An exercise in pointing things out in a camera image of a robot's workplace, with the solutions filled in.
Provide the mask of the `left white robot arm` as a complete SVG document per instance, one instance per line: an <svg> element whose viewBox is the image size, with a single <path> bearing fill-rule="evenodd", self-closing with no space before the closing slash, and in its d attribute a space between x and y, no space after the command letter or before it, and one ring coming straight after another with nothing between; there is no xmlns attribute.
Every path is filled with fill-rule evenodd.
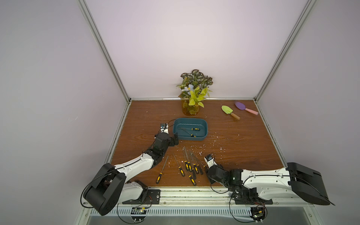
<svg viewBox="0 0 360 225"><path fill-rule="evenodd" d="M81 199L86 200L101 216L108 214L119 202L145 200L148 187L140 181L129 180L156 167L162 162L167 149L179 144L178 134L161 132L154 143L140 156L118 165L104 164L92 181L84 188Z"/></svg>

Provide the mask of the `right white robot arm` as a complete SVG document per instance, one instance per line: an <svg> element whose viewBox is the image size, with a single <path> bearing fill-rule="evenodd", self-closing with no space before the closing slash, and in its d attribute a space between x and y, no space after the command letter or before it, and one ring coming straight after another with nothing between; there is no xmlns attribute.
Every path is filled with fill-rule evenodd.
<svg viewBox="0 0 360 225"><path fill-rule="evenodd" d="M206 174L211 183L221 184L231 192L233 200L243 204L269 204L277 198L301 198L315 205L331 204L321 173L298 163L268 171L227 171L211 162Z"/></svg>

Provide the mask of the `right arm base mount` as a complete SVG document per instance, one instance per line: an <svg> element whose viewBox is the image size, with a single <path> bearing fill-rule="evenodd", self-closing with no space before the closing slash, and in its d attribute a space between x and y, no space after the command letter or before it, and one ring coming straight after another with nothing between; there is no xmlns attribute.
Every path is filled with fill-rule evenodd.
<svg viewBox="0 0 360 225"><path fill-rule="evenodd" d="M261 199L257 193L257 189L241 187L239 190L235 190L231 198L236 204L248 204L248 205L267 205L273 204L272 200Z"/></svg>

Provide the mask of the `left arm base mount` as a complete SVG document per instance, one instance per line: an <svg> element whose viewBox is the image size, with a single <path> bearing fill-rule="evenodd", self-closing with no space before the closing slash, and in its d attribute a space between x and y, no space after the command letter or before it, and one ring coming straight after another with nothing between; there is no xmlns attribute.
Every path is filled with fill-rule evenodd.
<svg viewBox="0 0 360 225"><path fill-rule="evenodd" d="M146 186L139 180L126 183L122 189L119 203L126 204L159 204L161 197L160 189L153 189Z"/></svg>

